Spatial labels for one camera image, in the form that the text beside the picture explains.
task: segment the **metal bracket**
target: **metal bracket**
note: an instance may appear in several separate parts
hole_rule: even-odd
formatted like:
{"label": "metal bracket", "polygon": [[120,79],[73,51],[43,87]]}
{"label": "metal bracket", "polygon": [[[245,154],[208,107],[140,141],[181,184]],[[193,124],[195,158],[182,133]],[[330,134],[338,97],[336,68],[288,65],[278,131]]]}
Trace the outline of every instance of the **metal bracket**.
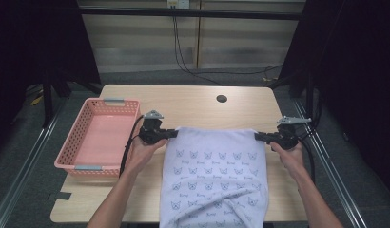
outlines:
{"label": "metal bracket", "polygon": [[283,118],[277,121],[277,124],[307,124],[310,122],[311,122],[311,118],[304,119],[304,118],[283,116]]}
{"label": "metal bracket", "polygon": [[151,110],[144,115],[144,119],[163,119],[164,116],[156,110]]}

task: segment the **patterned towel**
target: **patterned towel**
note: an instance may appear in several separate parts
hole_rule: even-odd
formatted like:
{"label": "patterned towel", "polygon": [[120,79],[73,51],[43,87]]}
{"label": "patterned towel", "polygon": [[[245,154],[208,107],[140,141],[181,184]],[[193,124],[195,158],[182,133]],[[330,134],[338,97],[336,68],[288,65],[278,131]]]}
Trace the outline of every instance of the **patterned towel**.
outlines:
{"label": "patterned towel", "polygon": [[160,227],[263,227],[264,142],[251,129],[180,127],[166,148]]}

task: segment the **basket handle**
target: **basket handle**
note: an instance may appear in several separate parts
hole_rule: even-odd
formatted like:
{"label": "basket handle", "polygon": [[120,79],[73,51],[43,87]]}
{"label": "basket handle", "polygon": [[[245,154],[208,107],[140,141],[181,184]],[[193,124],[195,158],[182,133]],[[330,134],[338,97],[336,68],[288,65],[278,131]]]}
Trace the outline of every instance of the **basket handle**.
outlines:
{"label": "basket handle", "polygon": [[100,165],[75,165],[74,170],[80,171],[103,171],[103,167]]}
{"label": "basket handle", "polygon": [[123,103],[124,101],[125,101],[124,98],[104,98],[104,102]]}

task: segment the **pink plastic basket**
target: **pink plastic basket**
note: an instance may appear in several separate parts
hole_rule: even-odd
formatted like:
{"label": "pink plastic basket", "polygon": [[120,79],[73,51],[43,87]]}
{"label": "pink plastic basket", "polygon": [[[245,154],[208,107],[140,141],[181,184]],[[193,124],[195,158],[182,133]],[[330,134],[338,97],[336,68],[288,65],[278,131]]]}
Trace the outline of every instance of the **pink plastic basket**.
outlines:
{"label": "pink plastic basket", "polygon": [[118,176],[139,101],[89,98],[55,161],[71,175]]}

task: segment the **table top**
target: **table top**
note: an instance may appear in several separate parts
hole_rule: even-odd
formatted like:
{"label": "table top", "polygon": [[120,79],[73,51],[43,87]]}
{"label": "table top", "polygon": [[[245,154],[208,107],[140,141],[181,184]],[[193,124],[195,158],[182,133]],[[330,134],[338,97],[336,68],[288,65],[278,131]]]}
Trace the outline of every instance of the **table top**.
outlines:
{"label": "table top", "polygon": [[[225,95],[227,101],[217,101]],[[162,113],[162,128],[191,126],[209,129],[277,131],[282,117],[271,89],[264,87],[194,85],[106,85],[102,98],[130,98],[140,101],[141,113]],[[158,222],[163,160],[166,147],[158,149],[139,174],[132,189],[123,221]],[[269,205],[265,221],[306,220],[296,183],[290,178],[278,154],[267,146],[266,168]],[[59,199],[51,212],[54,222],[88,222],[107,196],[116,178],[84,178],[67,175]]]}

